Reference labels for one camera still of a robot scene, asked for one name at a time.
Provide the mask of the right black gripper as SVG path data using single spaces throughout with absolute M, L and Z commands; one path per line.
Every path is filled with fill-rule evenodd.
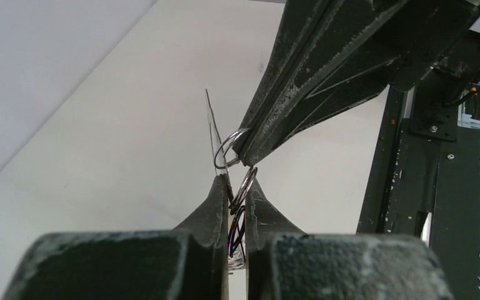
M 480 79 L 479 18 L 480 1 L 287 1 L 240 161 L 257 164 L 387 86 L 425 108 L 459 104 Z

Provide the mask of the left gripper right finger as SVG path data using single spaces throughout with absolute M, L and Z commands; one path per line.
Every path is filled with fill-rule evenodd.
M 437 256 L 396 234 L 307 234 L 254 181 L 245 200 L 249 299 L 452 299 Z

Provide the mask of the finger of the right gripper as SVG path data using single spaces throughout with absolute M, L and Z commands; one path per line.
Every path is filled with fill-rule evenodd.
M 288 1 L 234 145 L 267 156 L 295 134 L 377 96 L 400 53 L 383 38 L 406 1 Z

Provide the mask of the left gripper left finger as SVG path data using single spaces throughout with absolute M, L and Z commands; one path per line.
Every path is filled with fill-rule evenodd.
M 4 299 L 227 299 L 228 188 L 166 231 L 57 232 L 26 251 Z

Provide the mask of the silver split keyring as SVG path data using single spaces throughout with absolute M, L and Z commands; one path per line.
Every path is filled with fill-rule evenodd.
M 239 211 L 244 199 L 246 198 L 248 191 L 250 190 L 255 178 L 256 174 L 258 173 L 258 168 L 252 166 L 249 168 L 248 172 L 246 173 L 240 188 L 237 194 L 234 196 L 231 204 L 229 205 L 229 212 L 230 215 L 235 215 Z
M 213 157 L 213 164 L 216 169 L 225 170 L 240 162 L 240 158 L 238 157 L 238 155 L 236 155 L 229 161 L 226 159 L 226 156 L 228 151 L 236 144 L 236 142 L 242 137 L 242 135 L 246 134 L 249 131 L 249 128 L 237 129 L 230 136 L 228 136 L 224 142 L 220 144 Z M 219 164 L 217 161 L 218 157 L 223 158 L 224 163 Z

